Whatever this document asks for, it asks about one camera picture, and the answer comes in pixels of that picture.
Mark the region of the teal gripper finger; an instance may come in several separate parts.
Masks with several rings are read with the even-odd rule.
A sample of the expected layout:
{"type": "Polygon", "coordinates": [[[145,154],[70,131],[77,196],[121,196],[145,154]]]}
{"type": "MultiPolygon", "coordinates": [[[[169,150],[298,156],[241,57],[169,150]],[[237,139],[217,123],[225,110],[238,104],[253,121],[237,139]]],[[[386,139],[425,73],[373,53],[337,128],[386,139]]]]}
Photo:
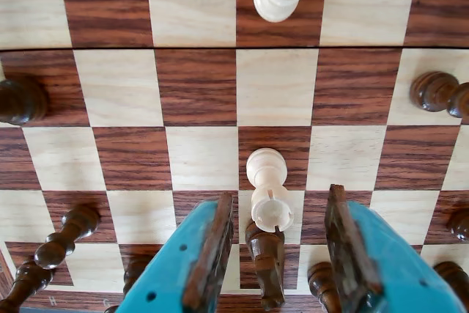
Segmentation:
{"type": "Polygon", "coordinates": [[[325,232],[343,312],[463,312],[415,249],[341,185],[330,187],[325,232]]]}
{"type": "Polygon", "coordinates": [[[125,273],[118,312],[214,312],[232,246],[233,197],[198,203],[138,277],[125,273]]]}

